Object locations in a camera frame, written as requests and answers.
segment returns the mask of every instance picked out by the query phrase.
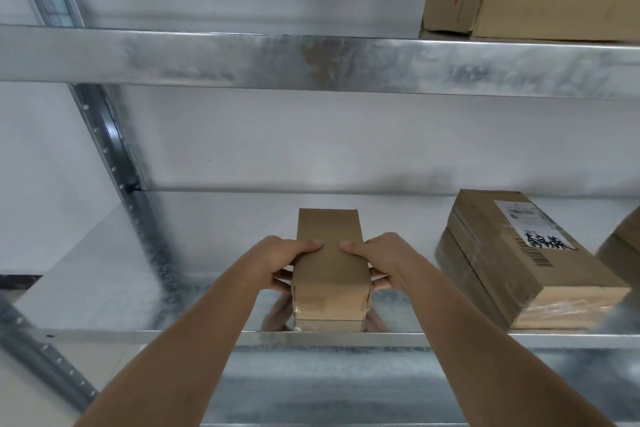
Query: hand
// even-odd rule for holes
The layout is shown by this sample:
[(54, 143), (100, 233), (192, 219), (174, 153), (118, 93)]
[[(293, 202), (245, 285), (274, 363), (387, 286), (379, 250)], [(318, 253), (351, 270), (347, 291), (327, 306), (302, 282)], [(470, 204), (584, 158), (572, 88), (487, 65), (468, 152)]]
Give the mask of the hand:
[(319, 240), (283, 240), (269, 236), (253, 245), (234, 264), (245, 272), (255, 274), (261, 289), (273, 289), (283, 294), (291, 293), (291, 286), (283, 280), (291, 281), (293, 272), (283, 270), (301, 253), (320, 250)]
[(373, 267), (372, 278), (381, 277), (373, 281), (375, 291), (388, 287), (401, 291), (403, 287), (399, 276), (402, 269), (422, 262), (429, 263), (397, 233), (384, 233), (364, 243), (343, 241), (340, 249), (367, 259)]

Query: shelf beam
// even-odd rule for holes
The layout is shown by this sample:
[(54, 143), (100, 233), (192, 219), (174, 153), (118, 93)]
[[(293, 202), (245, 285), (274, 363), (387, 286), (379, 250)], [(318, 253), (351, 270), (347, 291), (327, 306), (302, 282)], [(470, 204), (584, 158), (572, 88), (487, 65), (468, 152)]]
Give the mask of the shelf beam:
[(640, 99), (640, 46), (0, 26), (0, 80)]

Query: shelf surface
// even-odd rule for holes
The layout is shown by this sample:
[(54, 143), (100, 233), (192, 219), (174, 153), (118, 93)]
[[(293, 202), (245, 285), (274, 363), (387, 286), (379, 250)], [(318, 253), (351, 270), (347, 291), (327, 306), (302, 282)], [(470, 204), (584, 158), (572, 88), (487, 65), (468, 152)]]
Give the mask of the shelf surface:
[[(22, 297), (17, 306), (39, 339), (144, 343), (188, 308), (242, 253), (267, 235), (295, 237), (300, 207), (357, 208), (365, 237), (396, 231), (442, 266), (436, 248), (453, 204), (448, 196), (146, 192), (172, 257), (145, 250), (118, 206)], [(534, 199), (592, 252), (638, 199)], [(513, 332), (528, 348), (640, 348), (640, 301), (631, 293), (588, 332)], [(375, 292), (370, 332), (275, 332), (292, 326), (291, 305), (262, 291), (239, 340), (245, 346), (428, 346), (407, 297)]]
[(0, 81), (640, 98), (640, 47), (622, 44), (0, 25), (0, 47)]

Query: metal shelving unit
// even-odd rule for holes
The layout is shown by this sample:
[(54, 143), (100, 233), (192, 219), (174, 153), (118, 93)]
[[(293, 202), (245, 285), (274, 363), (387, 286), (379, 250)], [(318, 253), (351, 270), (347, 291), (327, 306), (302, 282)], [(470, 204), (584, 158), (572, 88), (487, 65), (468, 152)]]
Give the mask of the metal shelving unit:
[[(18, 309), (1, 305), (0, 344), (79, 410), (95, 389), (59, 353), (52, 359), (55, 350), (47, 342), (150, 341), (255, 241), (267, 234), (292, 236), (303, 206), (357, 207), (366, 236), (395, 229), (443, 266), (436, 251), (453, 202), (450, 196), (156, 191), (129, 153), (110, 92), (102, 85), (640, 99), (640, 48), (630, 45), (89, 29), (75, 0), (33, 3), (43, 26), (0, 26), (0, 80), (68, 83), (122, 204), (18, 302)], [(596, 252), (640, 199), (540, 197), (536, 202), (553, 209), (554, 219)], [(602, 219), (586, 229), (583, 217), (592, 215)], [(301, 369), (309, 351), (321, 351), (328, 370), (340, 373), (314, 371), (312, 380), (327, 391), (335, 390), (337, 381), (349, 382), (344, 395), (352, 406), (375, 394), (365, 388), (368, 379), (361, 372), (345, 376), (345, 362), (357, 364), (364, 355), (391, 358), (395, 369), (377, 367), (373, 377), (391, 375), (398, 390), (414, 389), (415, 372), (423, 372), (420, 379), (427, 378), (429, 386), (417, 391), (435, 396), (427, 405), (431, 413), (416, 407), (418, 400), (404, 405), (396, 398), (395, 407), (415, 407), (415, 415), (400, 409), (393, 419), (376, 417), (376, 423), (464, 422), (402, 293), (377, 293), (377, 320), (361, 334), (273, 332), (290, 321), (277, 314), (288, 306), (270, 291), (260, 294), (205, 421), (300, 421), (312, 401), (300, 393), (309, 388), (309, 378), (280, 379), (282, 391), (299, 397), (278, 414), (243, 416), (229, 410), (224, 399), (244, 381), (247, 368), (266, 375), (264, 380), (265, 365), (283, 351)], [(612, 420), (628, 423), (640, 421), (634, 400), (640, 380), (629, 360), (640, 350), (639, 325), (640, 301), (631, 294), (596, 330), (512, 335), (557, 366)], [(614, 388), (600, 383), (603, 375), (611, 381), (613, 374), (618, 375)], [(341, 419), (371, 421), (351, 408)]]

